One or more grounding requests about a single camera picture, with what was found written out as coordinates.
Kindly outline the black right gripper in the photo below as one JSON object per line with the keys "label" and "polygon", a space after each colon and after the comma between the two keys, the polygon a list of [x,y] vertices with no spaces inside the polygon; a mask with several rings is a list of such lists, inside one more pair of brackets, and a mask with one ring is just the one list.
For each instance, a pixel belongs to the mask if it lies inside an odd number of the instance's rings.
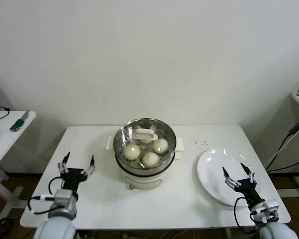
{"label": "black right gripper", "polygon": [[255,183],[255,173],[252,172],[250,168],[243,163],[240,163],[240,165],[242,166],[245,173],[249,176],[249,179],[241,179],[235,181],[229,176],[226,169],[222,167],[226,185],[230,188],[234,188],[235,192],[243,194],[248,206],[255,206],[256,204],[262,203],[264,199],[260,197],[255,189],[257,185],[257,183]]}

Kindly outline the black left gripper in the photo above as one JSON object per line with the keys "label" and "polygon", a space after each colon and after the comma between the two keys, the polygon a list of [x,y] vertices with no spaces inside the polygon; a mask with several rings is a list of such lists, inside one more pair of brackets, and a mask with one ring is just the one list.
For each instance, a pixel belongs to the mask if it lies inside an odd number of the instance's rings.
{"label": "black left gripper", "polygon": [[61,178],[64,181],[61,186],[62,189],[68,189],[77,191],[79,184],[87,180],[87,175],[91,175],[95,171],[95,160],[92,155],[89,167],[86,169],[67,168],[67,161],[69,159],[70,152],[66,154],[61,162],[58,163],[58,170],[61,174]]}

